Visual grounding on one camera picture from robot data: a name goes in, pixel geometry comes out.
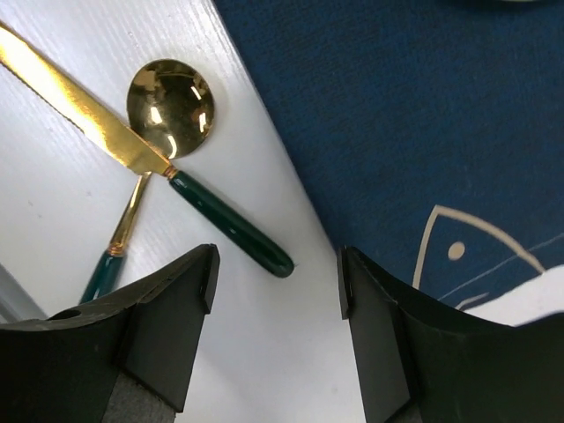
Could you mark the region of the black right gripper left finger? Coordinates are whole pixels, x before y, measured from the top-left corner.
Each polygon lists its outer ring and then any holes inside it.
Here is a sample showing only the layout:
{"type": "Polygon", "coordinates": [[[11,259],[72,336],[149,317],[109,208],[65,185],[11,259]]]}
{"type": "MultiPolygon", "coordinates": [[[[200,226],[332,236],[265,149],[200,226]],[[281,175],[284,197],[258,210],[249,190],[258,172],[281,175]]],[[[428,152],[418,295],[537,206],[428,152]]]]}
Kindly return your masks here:
{"type": "Polygon", "coordinates": [[[2,421],[174,421],[218,274],[203,244],[94,301],[3,324],[2,421]]]}

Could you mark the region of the gold knife green handle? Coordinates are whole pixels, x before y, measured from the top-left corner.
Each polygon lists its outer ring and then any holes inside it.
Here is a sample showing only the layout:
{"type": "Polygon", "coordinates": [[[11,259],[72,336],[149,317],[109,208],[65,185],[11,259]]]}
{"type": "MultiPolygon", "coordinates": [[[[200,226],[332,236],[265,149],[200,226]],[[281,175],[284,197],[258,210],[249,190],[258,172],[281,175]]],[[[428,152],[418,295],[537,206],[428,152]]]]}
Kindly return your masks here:
{"type": "Polygon", "coordinates": [[[278,278],[292,274],[293,260],[276,242],[195,178],[173,166],[164,154],[6,24],[1,25],[1,64],[114,160],[135,174],[153,172],[166,177],[181,197],[269,273],[278,278]]]}

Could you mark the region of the gold spoon green handle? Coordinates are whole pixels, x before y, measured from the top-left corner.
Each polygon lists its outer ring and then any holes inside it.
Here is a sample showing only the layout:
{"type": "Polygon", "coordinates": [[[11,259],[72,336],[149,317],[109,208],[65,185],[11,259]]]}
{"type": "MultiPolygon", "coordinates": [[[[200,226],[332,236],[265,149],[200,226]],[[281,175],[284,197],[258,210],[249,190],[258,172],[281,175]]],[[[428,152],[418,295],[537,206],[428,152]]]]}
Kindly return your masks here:
{"type": "MultiPolygon", "coordinates": [[[[208,138],[215,102],[204,77],[174,59],[143,66],[130,84],[126,101],[130,127],[169,159],[193,153],[208,138]]],[[[150,174],[137,178],[107,248],[100,256],[80,301],[86,303],[115,289],[126,259],[150,174]]]]}

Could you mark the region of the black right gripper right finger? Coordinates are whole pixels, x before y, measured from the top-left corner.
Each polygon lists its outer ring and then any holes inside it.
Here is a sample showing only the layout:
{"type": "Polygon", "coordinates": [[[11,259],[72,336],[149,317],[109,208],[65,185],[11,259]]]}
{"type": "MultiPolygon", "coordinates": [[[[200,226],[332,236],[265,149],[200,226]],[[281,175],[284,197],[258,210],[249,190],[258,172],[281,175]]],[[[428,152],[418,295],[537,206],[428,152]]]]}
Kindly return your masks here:
{"type": "Polygon", "coordinates": [[[560,422],[563,317],[511,327],[451,308],[354,247],[338,252],[369,422],[560,422]]]}

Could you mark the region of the blue cloth with gold script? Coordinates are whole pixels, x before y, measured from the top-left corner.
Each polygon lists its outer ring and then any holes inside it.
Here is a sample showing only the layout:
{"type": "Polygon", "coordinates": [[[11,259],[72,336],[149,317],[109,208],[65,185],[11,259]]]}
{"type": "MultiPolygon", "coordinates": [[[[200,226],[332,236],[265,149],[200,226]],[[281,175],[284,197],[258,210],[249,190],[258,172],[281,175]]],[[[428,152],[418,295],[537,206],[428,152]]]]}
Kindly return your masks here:
{"type": "Polygon", "coordinates": [[[562,2],[216,7],[334,246],[452,307],[562,265],[562,2]]]}

